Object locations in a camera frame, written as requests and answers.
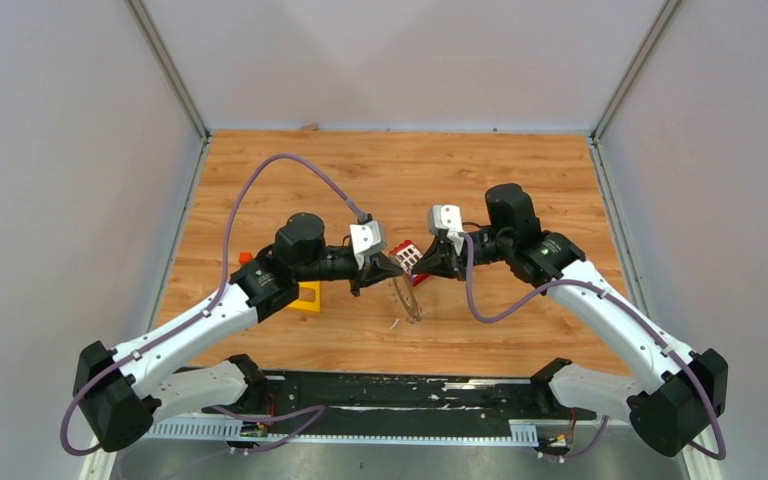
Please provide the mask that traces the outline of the grey metal keyring disc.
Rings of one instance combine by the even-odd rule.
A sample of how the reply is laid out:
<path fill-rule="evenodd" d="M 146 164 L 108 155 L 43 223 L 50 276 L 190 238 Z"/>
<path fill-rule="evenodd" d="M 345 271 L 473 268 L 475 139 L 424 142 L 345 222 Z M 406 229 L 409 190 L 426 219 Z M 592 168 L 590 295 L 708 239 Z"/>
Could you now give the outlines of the grey metal keyring disc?
<path fill-rule="evenodd" d="M 391 279 L 396 298 L 406 312 L 407 321 L 411 324 L 418 323 L 423 318 L 423 311 L 416 297 L 412 279 L 407 274 L 402 274 Z"/>

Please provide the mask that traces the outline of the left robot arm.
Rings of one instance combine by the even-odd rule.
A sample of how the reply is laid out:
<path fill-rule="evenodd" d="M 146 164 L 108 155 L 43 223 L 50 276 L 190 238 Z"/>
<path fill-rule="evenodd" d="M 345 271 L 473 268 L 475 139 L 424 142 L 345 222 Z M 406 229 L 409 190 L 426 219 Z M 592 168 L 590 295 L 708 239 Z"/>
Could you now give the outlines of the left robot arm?
<path fill-rule="evenodd" d="M 350 226 L 346 245 L 327 245 L 324 233 L 320 217 L 296 213 L 270 245 L 226 273 L 213 293 L 172 321 L 112 348 L 100 341 L 84 347 L 67 412 L 81 411 L 98 449 L 116 452 L 154 423 L 180 413 L 215 404 L 258 411 L 266 386 L 232 361 L 201 371 L 186 371 L 184 365 L 288 307 L 303 282 L 346 280 L 357 296 L 404 273 L 387 255 L 382 229 L 370 216 Z"/>

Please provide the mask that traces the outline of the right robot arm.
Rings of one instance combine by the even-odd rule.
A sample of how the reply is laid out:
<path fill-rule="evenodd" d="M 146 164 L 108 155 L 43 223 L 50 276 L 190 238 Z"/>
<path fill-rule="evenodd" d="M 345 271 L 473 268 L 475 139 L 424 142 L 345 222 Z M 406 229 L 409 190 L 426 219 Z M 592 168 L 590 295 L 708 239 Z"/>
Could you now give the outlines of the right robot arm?
<path fill-rule="evenodd" d="M 531 403 L 544 417 L 585 409 L 628 422 L 657 453 L 686 447 L 717 461 L 727 455 L 720 416 L 725 411 L 728 363 L 714 349 L 700 352 L 669 334 L 633 305 L 566 236 L 545 230 L 531 197 L 514 183 L 484 195 L 489 222 L 466 231 L 456 205 L 428 211 L 434 239 L 414 272 L 464 282 L 467 305 L 481 323 L 500 322 L 540 295 L 575 315 L 628 368 L 627 377 L 558 359 L 533 380 Z M 502 262 L 532 291 L 495 315 L 481 313 L 475 269 Z"/>

